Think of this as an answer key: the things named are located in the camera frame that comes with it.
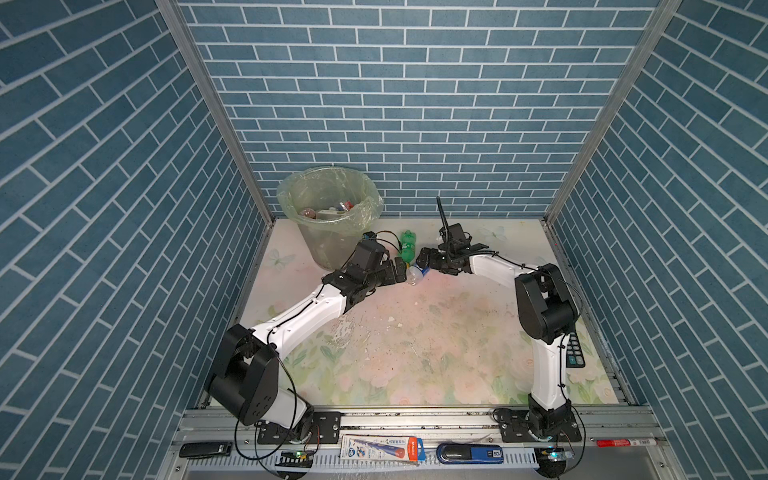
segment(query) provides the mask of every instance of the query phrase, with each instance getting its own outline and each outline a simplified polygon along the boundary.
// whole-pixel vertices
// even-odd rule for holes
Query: trash can
[[[343,266],[384,208],[384,200],[370,178],[341,167],[310,168],[291,174],[278,186],[277,200],[283,213],[299,224],[312,258],[326,270]],[[305,208],[327,211],[347,201],[353,207],[336,215],[312,219],[300,213]]]

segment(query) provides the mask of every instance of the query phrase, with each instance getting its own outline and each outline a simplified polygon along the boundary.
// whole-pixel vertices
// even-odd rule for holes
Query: wire
[[[451,443],[458,443],[460,445],[472,445],[473,443],[480,443],[480,442],[482,442],[483,440],[485,440],[486,438],[488,438],[491,435],[493,435],[493,434],[492,433],[488,433],[487,435],[483,435],[479,439],[472,439],[472,440],[468,440],[467,442],[457,442],[457,441],[454,440]]]
[[[293,381],[293,377],[290,375],[290,372],[288,372],[288,369],[286,368],[285,363],[283,363],[283,360],[280,359],[280,356],[277,354],[277,351],[275,351],[275,349],[269,343],[267,343],[266,346],[268,346],[272,350],[272,352],[275,354],[275,358],[277,358],[277,361],[280,363],[280,366],[283,367],[283,371],[288,376],[288,380],[290,380],[290,385],[293,388],[293,415],[291,416],[290,427],[286,430],[286,434],[283,435],[283,439],[280,441],[279,445],[277,447],[275,447],[272,450],[272,452],[269,452],[266,455],[261,455],[261,456],[259,456],[259,452],[257,451],[257,444],[258,444],[257,433],[258,433],[259,429],[256,429],[256,431],[254,431],[254,433],[253,433],[253,451],[256,453],[256,456],[255,457],[249,457],[248,455],[244,455],[240,451],[240,447],[239,447],[239,444],[237,442],[237,426],[240,424],[240,416],[238,416],[237,417],[237,421],[235,421],[235,434],[234,434],[235,450],[237,450],[238,455],[240,455],[241,457],[245,458],[246,460],[250,460],[252,462],[253,461],[259,462],[259,465],[261,465],[269,473],[272,473],[273,475],[276,475],[278,478],[282,478],[279,475],[277,475],[277,474],[273,473],[272,471],[268,470],[261,463],[261,461],[264,460],[265,458],[268,458],[268,457],[272,456],[273,453],[275,453],[278,450],[280,450],[283,447],[283,445],[285,445],[286,440],[288,439],[288,435],[290,435],[291,430],[293,430],[293,427],[296,426],[295,422],[296,422],[296,412],[299,409],[299,395],[296,393],[296,383]]]
[[[484,254],[486,254],[486,253],[473,253],[473,254],[474,254],[474,255],[484,255]],[[501,255],[499,255],[499,254],[498,254],[498,252],[494,252],[494,253],[493,253],[493,256],[494,256],[494,257],[498,257],[498,258],[500,258],[500,259],[504,260],[505,262],[509,262],[509,263],[511,263],[512,265],[515,265],[515,266],[519,266],[520,268],[527,268],[527,269],[529,269],[529,270],[533,270],[534,272],[539,272],[539,273],[541,273],[542,275],[546,275],[546,276],[548,276],[549,278],[551,278],[551,279],[553,279],[553,280],[554,280],[554,278],[552,277],[552,275],[550,275],[548,272],[545,272],[545,271],[543,271],[543,270],[540,270],[540,269],[538,269],[538,268],[534,268],[534,267],[532,267],[532,266],[528,266],[528,265],[526,265],[525,263],[517,263],[517,262],[513,262],[512,260],[507,260],[507,259],[505,259],[504,257],[502,257]],[[581,312],[581,308],[582,308],[582,307],[583,307],[583,306],[586,304],[586,302],[584,301],[584,297],[583,297],[583,296],[581,296],[581,293],[579,293],[579,291],[578,291],[578,290],[577,290],[577,288],[576,288],[576,287],[573,285],[573,283],[569,283],[568,281],[566,281],[565,279],[562,279],[562,278],[558,278],[558,282],[562,282],[562,283],[565,283],[566,285],[568,285],[568,286],[571,288],[571,290],[573,291],[573,293],[575,293],[575,294],[576,294],[576,296],[577,296],[577,297],[578,297],[578,299],[579,299],[579,303],[581,304],[580,306],[577,306],[577,307],[576,307],[576,311],[580,313],[580,312]]]
[[[565,341],[566,335],[564,334],[562,338],[560,338],[560,349],[565,350],[565,346],[563,345],[563,342]],[[565,387],[565,383],[563,382],[563,353],[560,352],[558,355],[560,368],[558,369],[558,375],[560,377],[560,383],[558,386],[560,387],[560,393],[563,395],[563,398],[566,402],[571,403],[571,400],[565,395],[565,390],[563,389]],[[579,415],[578,410],[576,407],[573,406],[571,403],[571,410],[573,410],[576,413],[576,416],[578,416],[579,422],[581,422],[581,453],[578,456],[578,460],[576,461],[576,464],[573,465],[570,468],[566,468],[564,472],[562,472],[560,475],[565,475],[566,473],[570,472],[574,468],[578,467],[578,464],[581,463],[581,459],[584,457],[584,451],[587,449],[587,427],[584,426],[584,420],[581,419],[581,415]]]
[[[317,447],[315,447],[315,451],[312,452],[312,455],[315,455],[317,452],[320,451],[320,425],[315,425],[317,427]]]
[[[579,454],[578,460],[576,461],[575,465],[570,467],[570,468],[566,468],[565,472],[562,472],[560,475],[565,475],[566,473],[570,472],[574,468],[578,467],[578,464],[581,463],[581,459],[584,457],[584,450],[587,449],[587,428],[584,426],[584,420],[581,419],[581,415],[579,415],[579,412],[576,409],[576,407],[571,405],[571,409],[574,412],[576,412],[576,416],[578,417],[578,421],[581,422],[581,431],[582,431],[582,435],[581,435],[581,453]]]
[[[312,427],[314,427],[314,425],[310,425],[310,433],[306,436],[306,442],[304,442],[304,450],[306,450],[306,446],[310,444],[310,439],[312,438]]]
[[[565,430],[563,430],[563,435],[565,435],[565,438],[568,440],[568,446],[571,447],[571,454],[575,457],[576,451],[574,450],[574,444],[571,443],[571,437],[568,436],[568,433],[566,433]]]
[[[391,230],[381,230],[379,232],[376,232],[376,235],[378,235],[379,233],[390,233],[390,234],[392,234],[397,239],[397,244],[400,245],[400,248],[397,249],[397,251],[402,250],[402,242],[400,241],[400,237],[397,236],[397,233],[395,233],[395,232],[393,232]]]
[[[318,290],[318,291],[317,291],[317,295],[315,295],[315,298],[317,298],[318,296],[320,296],[320,294],[323,292],[323,289],[324,289],[325,287],[326,287],[326,284],[324,283],[324,284],[323,284],[323,286],[321,286],[321,287],[320,287],[320,290]],[[285,324],[286,324],[287,322],[289,322],[290,320],[293,320],[293,319],[295,319],[296,317],[298,317],[299,315],[301,315],[302,313],[304,313],[304,310],[308,309],[308,308],[310,307],[310,305],[312,305],[313,303],[315,303],[315,300],[314,300],[314,299],[310,300],[310,302],[309,302],[309,303],[307,303],[307,304],[306,304],[306,305],[305,305],[305,306],[304,306],[304,307],[303,307],[301,310],[299,310],[299,312],[298,312],[296,315],[294,315],[294,316],[291,316],[290,318],[286,318],[286,319],[285,319],[285,320],[283,320],[282,322],[280,322],[280,323],[278,323],[277,325],[273,326],[273,327],[270,329],[270,331],[269,331],[269,332],[266,334],[266,344],[267,344],[267,345],[269,345],[269,344],[270,344],[270,336],[272,335],[272,331],[273,331],[273,330],[280,328],[281,326],[285,325]]]

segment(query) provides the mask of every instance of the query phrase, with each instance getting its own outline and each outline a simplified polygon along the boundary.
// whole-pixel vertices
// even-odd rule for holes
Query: plastic bottle
[[[411,266],[406,270],[406,282],[411,285],[416,285],[418,282],[421,282],[422,278],[424,278],[424,273],[422,273],[422,269],[418,268],[416,265]]]
[[[406,230],[400,235],[400,243],[402,244],[400,256],[404,262],[410,265],[416,257],[416,234],[411,230]]]

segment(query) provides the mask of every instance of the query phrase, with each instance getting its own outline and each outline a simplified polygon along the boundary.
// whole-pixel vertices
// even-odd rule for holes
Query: antenna
[[[440,197],[437,197],[437,210],[440,212],[440,220],[442,220],[440,236],[442,237],[442,242],[447,246],[451,238],[451,232],[448,230],[448,221],[445,218],[445,211],[442,209],[442,202],[440,201]]]

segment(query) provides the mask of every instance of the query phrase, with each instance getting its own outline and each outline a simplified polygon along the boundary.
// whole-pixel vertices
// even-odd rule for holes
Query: floral tablecloth
[[[461,223],[475,242],[510,260],[554,262],[536,220]],[[374,230],[397,234],[415,231],[417,253],[438,243],[439,227],[437,219],[374,224]],[[284,311],[326,273],[313,262],[296,225],[278,220],[241,323],[251,327]],[[577,331],[587,366],[566,370],[571,398],[616,403],[582,322]],[[533,381],[531,340],[518,321],[514,291],[484,277],[438,272],[415,286],[377,290],[293,350],[286,366],[299,393],[315,405],[526,404]]]

